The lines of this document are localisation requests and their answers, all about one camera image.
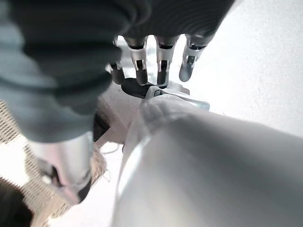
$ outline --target black fingertip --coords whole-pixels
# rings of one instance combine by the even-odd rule
[[[136,70],[137,82],[140,85],[147,84],[147,70]]]
[[[168,84],[169,84],[169,73],[164,70],[158,72],[157,86],[161,88],[166,88]]]
[[[90,178],[89,182],[86,184],[86,186],[78,192],[79,203],[81,203],[86,198],[87,194],[89,193],[90,184],[91,184],[91,178]]]
[[[124,79],[125,79],[123,69],[113,70],[113,71],[111,71],[111,75],[112,75],[113,81],[116,84],[119,84],[119,85],[123,84]]]

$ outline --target robotic finger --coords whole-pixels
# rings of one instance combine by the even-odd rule
[[[186,82],[191,78],[195,63],[199,60],[203,50],[213,36],[186,35],[187,43],[184,47],[183,61],[179,72],[179,78],[182,82]]]
[[[157,41],[157,85],[160,87],[167,87],[169,83],[169,67],[172,62],[175,45],[179,39],[179,35],[173,37],[155,36],[155,39]]]
[[[131,51],[131,57],[136,69],[137,82],[145,85],[148,81],[146,70],[146,41],[147,36],[143,38],[125,37],[125,41]]]
[[[114,39],[113,44],[116,45],[117,37]],[[116,61],[109,64],[110,74],[112,75],[112,79],[116,84],[123,84],[125,76],[123,72],[123,68],[121,65],[121,61]]]

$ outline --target white wall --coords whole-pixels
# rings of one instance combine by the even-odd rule
[[[303,137],[303,1],[244,0],[186,86],[226,115]]]

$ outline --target robotic hand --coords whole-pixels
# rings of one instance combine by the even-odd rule
[[[127,87],[115,37],[125,37],[137,84],[146,89],[146,37],[156,36],[157,86],[165,88],[178,36],[188,34],[180,70],[187,81],[233,2],[0,1],[0,98],[28,138],[44,181],[71,204],[89,191],[97,97],[111,78]],[[134,87],[128,91],[136,93]]]

